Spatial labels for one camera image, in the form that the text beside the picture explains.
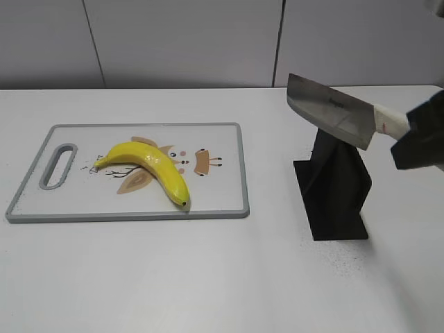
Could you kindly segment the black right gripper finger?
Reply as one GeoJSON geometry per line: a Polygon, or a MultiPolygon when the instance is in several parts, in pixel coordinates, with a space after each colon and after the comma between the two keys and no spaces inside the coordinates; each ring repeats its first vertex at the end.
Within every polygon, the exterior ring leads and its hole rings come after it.
{"type": "Polygon", "coordinates": [[[420,134],[443,132],[443,90],[407,113],[411,131],[420,134]]]}
{"type": "Polygon", "coordinates": [[[410,130],[391,147],[399,170],[438,167],[443,170],[443,131],[425,133],[410,130]]]}

